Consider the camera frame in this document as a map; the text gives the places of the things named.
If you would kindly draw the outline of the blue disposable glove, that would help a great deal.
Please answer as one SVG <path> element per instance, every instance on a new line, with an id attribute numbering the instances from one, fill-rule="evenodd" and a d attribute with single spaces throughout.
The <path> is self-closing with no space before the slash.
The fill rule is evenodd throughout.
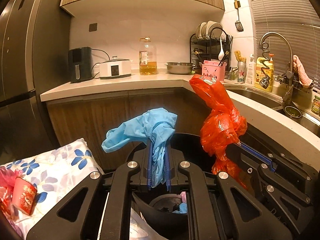
<path id="1" fill-rule="evenodd" d="M 151 186 L 165 183 L 165 146 L 175 133 L 177 115 L 164 108 L 155 108 L 122 123 L 106 133 L 102 149 L 106 153 L 114 152 L 128 142 L 141 141 L 153 144 L 151 154 Z"/>

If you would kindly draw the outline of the red plastic bag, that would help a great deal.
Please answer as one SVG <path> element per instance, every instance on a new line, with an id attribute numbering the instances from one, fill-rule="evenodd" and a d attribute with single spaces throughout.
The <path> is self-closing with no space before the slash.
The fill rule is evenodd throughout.
<path id="1" fill-rule="evenodd" d="M 246 133 L 246 118 L 240 115 L 220 81 L 202 75 L 194 75 L 189 84 L 211 108 L 211 113 L 200 130 L 200 140 L 204 151 L 209 156 L 216 158 L 212 166 L 212 173 L 217 175 L 221 171 L 227 172 L 244 189 L 247 189 L 245 183 L 239 178 L 240 168 L 226 155 L 227 146 L 239 144 L 239 137 Z"/>

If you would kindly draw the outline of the red paper cup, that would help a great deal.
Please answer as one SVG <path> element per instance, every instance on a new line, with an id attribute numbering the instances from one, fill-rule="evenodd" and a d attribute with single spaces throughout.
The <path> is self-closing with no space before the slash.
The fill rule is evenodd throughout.
<path id="1" fill-rule="evenodd" d="M 37 194 L 36 187 L 29 181 L 17 177 L 12 195 L 13 206 L 25 215 L 30 215 Z"/>

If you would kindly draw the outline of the pink plastic bag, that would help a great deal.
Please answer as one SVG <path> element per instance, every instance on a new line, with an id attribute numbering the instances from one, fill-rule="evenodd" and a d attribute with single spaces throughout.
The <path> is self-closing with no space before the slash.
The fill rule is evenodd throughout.
<path id="1" fill-rule="evenodd" d="M 11 170 L 4 166 L 0 167 L 0 187 L 13 191 L 15 180 L 23 174 L 22 170 Z"/>

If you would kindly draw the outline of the black trash bin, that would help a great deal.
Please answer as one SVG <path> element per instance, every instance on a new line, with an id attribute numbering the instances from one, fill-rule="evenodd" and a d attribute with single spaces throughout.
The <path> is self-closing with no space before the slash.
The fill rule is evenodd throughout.
<path id="1" fill-rule="evenodd" d="M 131 239 L 255 239 L 259 211 L 249 193 L 227 172 L 214 175 L 213 163 L 196 135 L 177 133 L 167 141 L 171 190 L 147 188 L 148 147 L 129 159 L 141 165 L 132 176 Z"/>

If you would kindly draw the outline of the steel sink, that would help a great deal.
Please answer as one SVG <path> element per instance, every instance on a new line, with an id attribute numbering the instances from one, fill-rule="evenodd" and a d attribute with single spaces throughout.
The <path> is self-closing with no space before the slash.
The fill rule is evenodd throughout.
<path id="1" fill-rule="evenodd" d="M 293 117 L 285 113 L 285 107 L 283 106 L 282 98 L 271 94 L 269 92 L 264 92 L 260 89 L 247 87 L 243 85 L 232 85 L 232 84 L 225 84 L 225 88 L 234 92 L 236 94 L 242 95 L 246 98 L 252 99 L 262 105 L 265 105 L 282 115 L 287 116 L 291 120 L 302 125 L 304 128 L 308 129 L 310 132 L 315 134 L 319 137 L 319 118 L 313 117 L 309 113 L 304 112 L 302 109 L 298 108 L 297 105 L 291 103 L 290 107 L 296 107 L 299 109 L 301 115 L 300 117 Z"/>

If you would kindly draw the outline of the chrome sink faucet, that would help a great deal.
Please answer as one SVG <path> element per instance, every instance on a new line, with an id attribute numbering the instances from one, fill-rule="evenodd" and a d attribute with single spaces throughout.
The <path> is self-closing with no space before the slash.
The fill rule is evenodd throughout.
<path id="1" fill-rule="evenodd" d="M 282 74 L 279 74 L 276 76 L 276 80 L 278 83 L 281 85 L 286 86 L 285 94 L 282 96 L 282 106 L 285 108 L 286 106 L 291 105 L 292 103 L 292 97 L 293 97 L 293 90 L 294 90 L 294 71 L 293 71 L 293 50 L 292 47 L 289 43 L 289 41 L 281 34 L 274 32 L 274 31 L 269 31 L 264 33 L 264 35 L 260 38 L 259 41 L 259 49 L 262 50 L 262 56 L 266 59 L 270 59 L 271 56 L 266 56 L 270 52 L 270 44 L 267 41 L 268 38 L 270 37 L 277 37 L 281 39 L 286 45 L 289 50 L 290 57 L 289 59 L 286 59 L 283 57 L 283 55 L 280 55 L 278 57 L 278 65 L 280 63 L 283 65 L 281 67 Z"/>

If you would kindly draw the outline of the wooden lower cabinet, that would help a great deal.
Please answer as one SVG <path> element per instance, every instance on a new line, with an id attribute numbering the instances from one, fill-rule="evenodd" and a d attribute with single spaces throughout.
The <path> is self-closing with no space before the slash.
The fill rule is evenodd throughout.
<path id="1" fill-rule="evenodd" d="M 106 133 L 123 122 L 154 108 L 177 115 L 175 129 L 199 134 L 210 108 L 185 88 L 140 89 L 76 96 L 47 102 L 48 113 L 60 145 L 83 138 L 103 170 L 115 170 L 136 146 L 130 142 L 120 150 L 105 153 Z"/>

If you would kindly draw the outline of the white bottle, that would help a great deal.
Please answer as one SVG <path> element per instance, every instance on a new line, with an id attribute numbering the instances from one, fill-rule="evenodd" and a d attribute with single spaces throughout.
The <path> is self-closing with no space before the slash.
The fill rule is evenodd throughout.
<path id="1" fill-rule="evenodd" d="M 245 84 L 251 87 L 255 85 L 255 71 L 256 71 L 256 62 L 253 54 L 250 55 L 249 60 L 247 62 L 246 69 L 246 79 Z"/>

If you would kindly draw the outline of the floral blue white cloth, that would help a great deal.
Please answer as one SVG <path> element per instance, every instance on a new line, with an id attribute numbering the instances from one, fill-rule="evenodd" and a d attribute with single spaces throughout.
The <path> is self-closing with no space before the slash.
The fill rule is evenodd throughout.
<path id="1" fill-rule="evenodd" d="M 82 138 L 56 150 L 1 164 L 1 167 L 22 171 L 22 178 L 37 188 L 31 215 L 15 210 L 15 219 L 11 222 L 23 239 L 58 201 L 91 172 L 103 172 Z"/>

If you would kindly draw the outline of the pink dish glove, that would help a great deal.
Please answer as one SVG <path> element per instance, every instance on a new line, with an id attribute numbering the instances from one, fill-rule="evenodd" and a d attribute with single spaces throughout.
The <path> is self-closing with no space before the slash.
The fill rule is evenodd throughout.
<path id="1" fill-rule="evenodd" d="M 305 72 L 304 66 L 297 55 L 293 55 L 293 70 L 298 74 L 299 83 L 304 87 L 312 85 L 313 80 L 310 79 Z"/>

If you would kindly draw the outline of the steel bowl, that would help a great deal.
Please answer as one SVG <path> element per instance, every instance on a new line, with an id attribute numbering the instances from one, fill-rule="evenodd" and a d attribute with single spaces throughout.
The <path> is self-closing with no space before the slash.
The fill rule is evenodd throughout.
<path id="1" fill-rule="evenodd" d="M 189 75 L 194 67 L 194 64 L 189 62 L 167 62 L 165 65 L 169 74 L 177 75 Z"/>

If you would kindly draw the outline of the yellow detergent bottle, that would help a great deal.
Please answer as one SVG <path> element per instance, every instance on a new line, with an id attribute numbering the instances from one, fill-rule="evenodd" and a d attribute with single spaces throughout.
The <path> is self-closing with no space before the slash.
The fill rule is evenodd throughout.
<path id="1" fill-rule="evenodd" d="M 255 88 L 272 92 L 273 88 L 273 74 L 274 74 L 274 64 L 273 59 L 266 59 L 264 57 L 258 57 L 256 61 L 255 70 Z"/>

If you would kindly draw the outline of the cooking oil bottle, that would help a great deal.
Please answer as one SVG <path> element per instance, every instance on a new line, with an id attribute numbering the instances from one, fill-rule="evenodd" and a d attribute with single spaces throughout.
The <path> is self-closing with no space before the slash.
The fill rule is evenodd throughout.
<path id="1" fill-rule="evenodd" d="M 139 73 L 140 75 L 157 74 L 157 50 L 150 37 L 139 39 Z"/>

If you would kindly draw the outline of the pink utensil holder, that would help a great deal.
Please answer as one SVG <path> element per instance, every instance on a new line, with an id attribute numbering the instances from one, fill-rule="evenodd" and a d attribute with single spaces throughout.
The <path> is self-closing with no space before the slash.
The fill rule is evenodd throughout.
<path id="1" fill-rule="evenodd" d="M 227 62 L 220 63 L 219 60 L 204 60 L 202 64 L 202 75 L 223 82 L 225 78 L 226 67 Z"/>

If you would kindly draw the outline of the white rice cooker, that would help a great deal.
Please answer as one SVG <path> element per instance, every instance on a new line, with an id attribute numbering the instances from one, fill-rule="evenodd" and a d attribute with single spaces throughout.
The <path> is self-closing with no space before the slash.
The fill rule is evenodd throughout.
<path id="1" fill-rule="evenodd" d="M 131 76 L 131 61 L 114 56 L 111 60 L 99 64 L 100 79 L 115 79 Z"/>

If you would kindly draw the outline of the black dish rack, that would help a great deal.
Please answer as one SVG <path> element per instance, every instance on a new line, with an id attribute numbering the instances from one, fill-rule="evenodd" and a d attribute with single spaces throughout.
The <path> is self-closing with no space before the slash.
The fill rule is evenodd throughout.
<path id="1" fill-rule="evenodd" d="M 230 65 L 233 36 L 226 33 L 221 23 L 208 21 L 196 27 L 195 33 L 189 39 L 189 61 L 200 68 L 204 60 L 217 60 L 223 51 L 223 61 Z"/>

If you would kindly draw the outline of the black air fryer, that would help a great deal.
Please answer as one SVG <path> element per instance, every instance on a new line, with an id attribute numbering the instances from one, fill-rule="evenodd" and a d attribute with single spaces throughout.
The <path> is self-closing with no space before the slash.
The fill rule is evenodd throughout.
<path id="1" fill-rule="evenodd" d="M 75 48 L 68 52 L 68 69 L 71 83 L 93 79 L 92 48 Z"/>

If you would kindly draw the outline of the hanging spatula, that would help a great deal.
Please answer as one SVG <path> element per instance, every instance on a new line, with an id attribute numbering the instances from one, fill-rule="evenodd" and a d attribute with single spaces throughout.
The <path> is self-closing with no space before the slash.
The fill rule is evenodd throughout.
<path id="1" fill-rule="evenodd" d="M 237 32 L 243 32 L 244 28 L 242 26 L 242 23 L 240 21 L 240 15 L 239 15 L 239 8 L 241 7 L 241 3 L 239 0 L 234 0 L 234 7 L 237 12 L 237 20 L 235 21 L 235 27 Z"/>

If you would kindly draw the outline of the grey refrigerator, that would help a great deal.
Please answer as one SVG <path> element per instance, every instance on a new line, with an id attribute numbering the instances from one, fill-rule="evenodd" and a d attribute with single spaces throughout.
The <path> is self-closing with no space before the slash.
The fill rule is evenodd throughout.
<path id="1" fill-rule="evenodd" d="M 61 0 L 10 0 L 1 13 L 1 163 L 59 146 L 41 94 L 67 83 L 71 16 Z"/>

